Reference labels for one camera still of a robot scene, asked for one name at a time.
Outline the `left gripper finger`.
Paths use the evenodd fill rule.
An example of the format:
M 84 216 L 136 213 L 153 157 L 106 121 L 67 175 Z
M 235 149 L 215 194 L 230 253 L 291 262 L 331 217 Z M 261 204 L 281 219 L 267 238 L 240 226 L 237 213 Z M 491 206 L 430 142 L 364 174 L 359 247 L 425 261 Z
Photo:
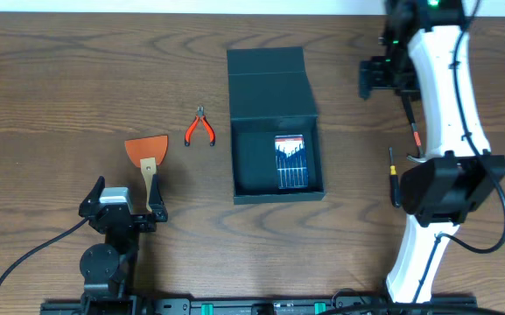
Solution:
M 99 198 L 105 188 L 105 178 L 100 176 L 87 197 L 80 203 L 79 215 L 96 215 L 100 210 Z
M 151 177 L 151 187 L 149 191 L 148 205 L 152 212 L 163 212 L 165 210 L 164 202 L 158 187 L 157 174 L 153 174 Z

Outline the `small black-handled claw hammer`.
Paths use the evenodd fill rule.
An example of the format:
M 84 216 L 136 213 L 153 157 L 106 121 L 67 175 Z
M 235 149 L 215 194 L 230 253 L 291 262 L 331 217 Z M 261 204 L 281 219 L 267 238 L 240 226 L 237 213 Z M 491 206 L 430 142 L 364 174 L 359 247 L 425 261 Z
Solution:
M 415 116 L 413 114 L 412 106 L 410 104 L 410 97 L 406 94 L 401 95 L 401 100 L 403 104 L 403 109 L 408 119 L 408 123 L 410 125 L 411 134 L 413 135 L 413 139 L 417 148 L 417 155 L 409 155 L 408 159 L 415 163 L 423 163 L 425 161 L 425 154 L 423 150 L 423 146 L 421 143 L 421 139 L 417 130 L 417 124 L 415 120 Z

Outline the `black yellow screwdriver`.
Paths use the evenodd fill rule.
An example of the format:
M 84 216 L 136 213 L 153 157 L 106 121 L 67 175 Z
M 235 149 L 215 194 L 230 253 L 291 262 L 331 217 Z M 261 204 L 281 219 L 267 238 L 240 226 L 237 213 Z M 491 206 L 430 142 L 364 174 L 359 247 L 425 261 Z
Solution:
M 400 208 L 402 206 L 402 195 L 400 190 L 399 177 L 396 171 L 394 162 L 393 149 L 389 147 L 389 187 L 390 187 L 390 201 L 393 207 Z

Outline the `precision screwdriver set case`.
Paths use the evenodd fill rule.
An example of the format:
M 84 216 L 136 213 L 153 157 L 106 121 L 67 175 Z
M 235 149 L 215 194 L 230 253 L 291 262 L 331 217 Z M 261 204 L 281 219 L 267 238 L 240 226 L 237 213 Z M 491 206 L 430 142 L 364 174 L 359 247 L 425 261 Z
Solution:
M 308 186 L 305 142 L 302 135 L 275 136 L 278 188 L 301 189 Z

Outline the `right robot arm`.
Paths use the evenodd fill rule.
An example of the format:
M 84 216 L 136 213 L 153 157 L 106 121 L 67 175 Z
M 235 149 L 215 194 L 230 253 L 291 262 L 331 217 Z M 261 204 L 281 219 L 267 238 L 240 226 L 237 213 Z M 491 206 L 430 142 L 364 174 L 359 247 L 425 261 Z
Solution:
M 395 304 L 425 305 L 445 250 L 491 192 L 501 191 L 505 157 L 481 126 L 469 66 L 475 15 L 460 0 L 387 0 L 382 56 L 360 64 L 358 91 L 398 95 L 411 116 L 421 101 L 426 134 L 415 139 L 413 167 L 393 173 L 392 203 L 406 214 L 395 264 L 385 278 Z

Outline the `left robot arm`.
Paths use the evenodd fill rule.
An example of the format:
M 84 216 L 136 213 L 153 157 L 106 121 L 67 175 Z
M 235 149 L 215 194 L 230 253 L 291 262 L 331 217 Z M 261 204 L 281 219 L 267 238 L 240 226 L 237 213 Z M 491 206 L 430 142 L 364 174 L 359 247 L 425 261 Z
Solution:
M 151 177 L 151 210 L 134 213 L 126 187 L 105 186 L 99 177 L 81 202 L 79 216 L 105 236 L 105 242 L 88 248 L 80 260 L 85 278 L 84 294 L 93 300 L 119 299 L 130 294 L 134 281 L 139 235 L 153 233 L 168 213 L 158 188 L 158 175 Z

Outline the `dark green open box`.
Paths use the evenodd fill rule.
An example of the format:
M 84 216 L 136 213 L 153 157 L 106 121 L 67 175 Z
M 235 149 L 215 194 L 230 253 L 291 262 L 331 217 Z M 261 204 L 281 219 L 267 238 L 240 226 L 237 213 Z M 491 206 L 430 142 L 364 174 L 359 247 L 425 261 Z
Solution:
M 227 52 L 236 205 L 318 201 L 325 195 L 318 111 L 300 47 Z M 275 136 L 302 135 L 308 186 L 279 189 Z

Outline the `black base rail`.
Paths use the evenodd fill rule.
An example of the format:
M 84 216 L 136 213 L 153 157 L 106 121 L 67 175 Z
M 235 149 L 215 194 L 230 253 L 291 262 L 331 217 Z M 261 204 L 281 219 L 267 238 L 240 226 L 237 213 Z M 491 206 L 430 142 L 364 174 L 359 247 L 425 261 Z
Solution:
M 84 297 L 79 302 L 48 300 L 39 309 L 41 314 L 141 314 L 141 315 L 285 315 L 320 314 L 333 309 L 368 305 L 371 315 L 389 314 L 378 310 L 386 301 L 380 297 L 358 296 L 354 293 L 336 297 L 291 299 L 150 299 L 130 297 L 124 300 L 93 300 Z

